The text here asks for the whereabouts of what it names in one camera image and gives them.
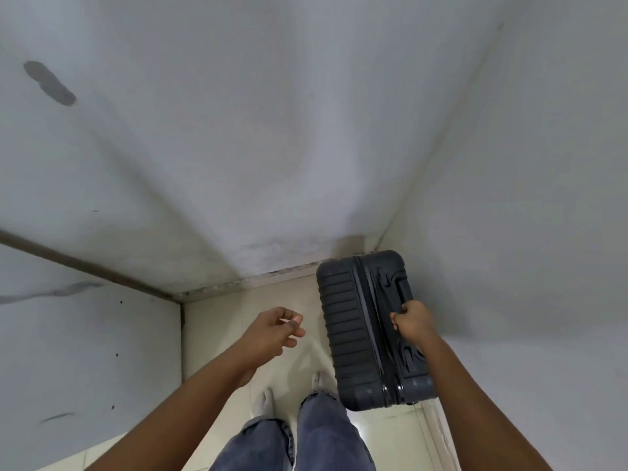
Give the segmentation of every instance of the hard-shell suitcase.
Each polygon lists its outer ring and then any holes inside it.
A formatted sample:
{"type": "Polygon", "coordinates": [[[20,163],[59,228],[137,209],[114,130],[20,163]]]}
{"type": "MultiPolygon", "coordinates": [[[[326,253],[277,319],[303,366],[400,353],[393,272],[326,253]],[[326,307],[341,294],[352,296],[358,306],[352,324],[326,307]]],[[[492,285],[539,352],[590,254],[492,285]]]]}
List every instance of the hard-shell suitcase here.
{"type": "Polygon", "coordinates": [[[392,325],[412,299],[401,256],[381,251],[326,261],[318,291],[342,404],[362,411],[434,398],[425,358],[392,325]]]}

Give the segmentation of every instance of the wall stain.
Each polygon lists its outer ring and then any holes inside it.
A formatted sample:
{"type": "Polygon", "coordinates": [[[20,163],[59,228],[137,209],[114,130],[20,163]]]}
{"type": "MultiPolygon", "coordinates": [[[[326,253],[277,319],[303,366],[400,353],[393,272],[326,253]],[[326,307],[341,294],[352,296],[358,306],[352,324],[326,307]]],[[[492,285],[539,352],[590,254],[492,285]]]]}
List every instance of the wall stain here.
{"type": "Polygon", "coordinates": [[[34,298],[62,298],[65,296],[73,296],[75,294],[80,294],[81,292],[87,291],[88,289],[101,288],[102,286],[105,286],[105,283],[97,283],[95,281],[82,281],[80,283],[67,285],[63,288],[52,289],[51,291],[36,292],[34,294],[19,294],[15,296],[0,295],[0,305],[27,301],[34,298]]]}
{"type": "Polygon", "coordinates": [[[43,423],[46,423],[47,421],[58,420],[59,418],[65,418],[66,416],[76,416],[76,413],[74,413],[73,411],[68,411],[66,413],[59,413],[58,415],[53,415],[51,417],[46,418],[45,420],[41,420],[39,423],[37,423],[37,425],[42,425],[43,423]]]}

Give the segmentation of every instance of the jeans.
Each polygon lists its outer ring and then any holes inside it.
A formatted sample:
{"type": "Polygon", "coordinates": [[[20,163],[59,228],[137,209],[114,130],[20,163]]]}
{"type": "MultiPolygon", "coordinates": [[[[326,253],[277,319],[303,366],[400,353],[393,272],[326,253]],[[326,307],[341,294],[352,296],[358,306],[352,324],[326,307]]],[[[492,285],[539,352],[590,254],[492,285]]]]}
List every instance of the jeans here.
{"type": "MultiPolygon", "coordinates": [[[[301,403],[297,432],[295,471],[375,471],[366,444],[334,395],[308,396],[301,403]]],[[[258,416],[231,438],[210,471],[289,471],[293,464],[294,439],[288,424],[258,416]]]]}

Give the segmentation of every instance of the suitcase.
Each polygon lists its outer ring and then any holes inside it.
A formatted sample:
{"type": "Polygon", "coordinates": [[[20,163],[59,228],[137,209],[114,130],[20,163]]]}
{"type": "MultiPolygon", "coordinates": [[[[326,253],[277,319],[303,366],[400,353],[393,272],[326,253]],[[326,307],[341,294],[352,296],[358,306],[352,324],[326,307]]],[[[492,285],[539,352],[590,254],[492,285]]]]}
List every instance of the suitcase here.
{"type": "Polygon", "coordinates": [[[390,312],[412,299],[401,256],[381,251],[326,261],[318,291],[342,404],[353,411],[436,397],[425,358],[390,312]]]}

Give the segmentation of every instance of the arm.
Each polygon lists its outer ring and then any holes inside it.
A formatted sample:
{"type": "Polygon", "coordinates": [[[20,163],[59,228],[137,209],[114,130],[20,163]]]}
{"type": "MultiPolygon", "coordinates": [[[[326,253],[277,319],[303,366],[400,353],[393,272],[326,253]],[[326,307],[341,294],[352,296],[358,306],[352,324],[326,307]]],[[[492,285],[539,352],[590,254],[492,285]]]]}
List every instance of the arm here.
{"type": "Polygon", "coordinates": [[[260,313],[235,344],[186,380],[89,471],[180,471],[233,391],[283,347],[295,347],[291,335],[305,335],[302,320],[284,308],[260,313]]]}
{"type": "Polygon", "coordinates": [[[428,364],[463,471],[546,470],[549,465],[475,383],[419,301],[391,314],[395,328],[428,364]]]}

